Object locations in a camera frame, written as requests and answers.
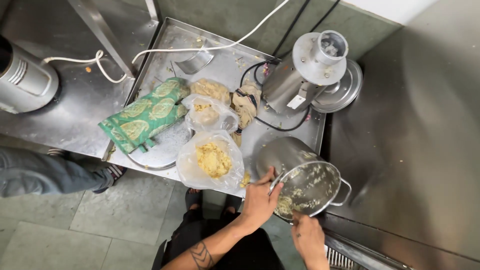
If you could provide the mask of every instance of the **hand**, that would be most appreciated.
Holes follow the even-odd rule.
[[[270,179],[273,177],[274,168],[270,167],[267,174],[260,180],[246,187],[245,202],[242,213],[235,219],[244,235],[255,232],[273,214],[278,201],[278,195],[283,183],[278,183],[270,196]]]
[[[293,212],[292,239],[308,270],[329,269],[325,255],[325,234],[316,218],[295,210]]]

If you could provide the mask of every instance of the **green wall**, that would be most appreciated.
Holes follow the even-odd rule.
[[[123,0],[146,9],[143,0]],[[162,16],[171,17],[217,35],[238,40],[250,32],[282,0],[159,0]],[[242,44],[271,54],[304,0],[290,0]],[[332,0],[311,0],[280,53],[309,31],[332,6]],[[335,30],[349,44],[348,58],[358,59],[402,25],[341,2],[317,32]]]

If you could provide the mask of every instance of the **grey pants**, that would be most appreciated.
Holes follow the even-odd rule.
[[[0,197],[66,194],[112,184],[113,177],[106,169],[89,172],[60,157],[0,147]]]

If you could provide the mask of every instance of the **white wall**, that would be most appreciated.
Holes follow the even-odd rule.
[[[405,25],[437,0],[343,0],[385,19]]]

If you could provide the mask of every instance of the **grey tiled floor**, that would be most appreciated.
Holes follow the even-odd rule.
[[[0,145],[46,153],[49,147],[0,135]],[[78,156],[94,170],[104,163]],[[182,183],[129,170],[105,193],[0,199],[1,269],[146,269],[185,212]],[[219,215],[225,195],[206,191],[204,216]],[[290,225],[273,216],[263,228],[287,269],[303,269]]]

